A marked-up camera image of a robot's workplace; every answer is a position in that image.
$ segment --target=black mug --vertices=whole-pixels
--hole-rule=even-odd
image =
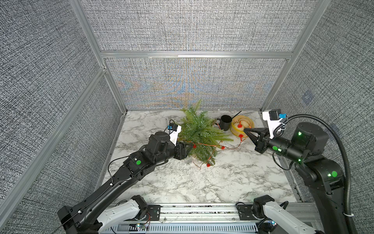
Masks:
[[[218,124],[220,129],[222,129],[223,131],[227,131],[227,130],[229,130],[230,124],[231,124],[233,119],[231,118],[230,115],[223,115],[223,116],[221,116],[220,119],[217,119],[217,120],[220,121],[220,124]]]

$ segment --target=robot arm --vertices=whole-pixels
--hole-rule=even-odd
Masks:
[[[62,207],[57,214],[66,233],[98,233],[119,220],[141,220],[147,211],[147,204],[141,196],[134,196],[113,209],[107,207],[157,166],[170,158],[186,158],[192,146],[177,142],[181,126],[170,124],[169,131],[152,134],[147,145],[130,154],[118,171],[82,202],[73,207]]]
[[[269,195],[255,198],[252,212],[259,219],[270,218],[288,234],[323,234],[288,213]]]
[[[264,113],[264,119],[268,121],[269,128],[245,128],[244,132],[256,145],[255,150],[264,153],[267,149],[274,154],[286,157],[295,164],[295,169],[304,180],[316,202],[321,216],[324,231],[332,233],[355,233],[353,220],[347,221],[344,211],[344,182],[343,170],[335,161],[322,156],[328,134],[316,124],[301,122],[297,125],[291,140],[276,135],[285,116],[280,115],[280,109],[268,110]],[[281,225],[285,230],[293,229],[293,224],[288,221],[282,222],[274,213],[278,208],[272,208],[273,203],[263,204],[263,213],[267,217]]]

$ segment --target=artificial pine branch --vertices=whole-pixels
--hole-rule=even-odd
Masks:
[[[195,107],[182,110],[186,116],[182,119],[182,131],[179,136],[180,140],[193,142],[196,146],[190,154],[195,155],[198,160],[204,163],[214,165],[217,155],[216,146],[220,147],[221,141],[233,140],[223,130],[214,126],[215,120],[207,117],[206,111],[199,115],[196,114],[200,103],[201,100],[197,102]]]

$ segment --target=textured gray panel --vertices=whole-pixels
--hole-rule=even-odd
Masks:
[[[94,191],[121,115],[102,78],[2,234],[51,233],[57,228],[57,211]],[[63,228],[57,233],[64,233]]]
[[[260,108],[284,59],[107,59],[129,109]]]
[[[69,1],[2,1],[0,202],[98,68]]]
[[[373,28],[374,1],[333,0],[271,104],[289,115],[318,116],[341,137],[352,170],[352,210],[359,233],[374,228],[368,222],[374,210]],[[290,122],[286,136],[299,121],[303,119]],[[324,155],[343,167],[332,138]],[[296,180],[305,201],[313,201],[302,179]]]
[[[102,50],[291,51],[317,0],[82,0]]]

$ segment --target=white marble surface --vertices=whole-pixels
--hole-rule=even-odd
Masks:
[[[208,115],[217,118],[236,113],[209,111]],[[255,127],[263,127],[258,112],[243,111],[240,115],[251,118]],[[128,112],[112,160],[137,151],[148,142],[150,134],[163,131],[169,119],[178,122],[183,116],[181,111]],[[223,145],[236,147],[240,139],[227,132],[234,142]],[[123,161],[120,159],[110,165],[112,174]],[[277,167],[271,155],[255,152],[250,139],[242,142],[236,150],[219,152],[214,166],[206,167],[203,164],[200,170],[192,161],[201,165],[195,159],[169,160],[167,164],[156,167],[154,172],[125,191],[116,201],[141,195],[148,203],[251,202],[258,196],[268,194],[277,202],[296,202],[283,170]]]

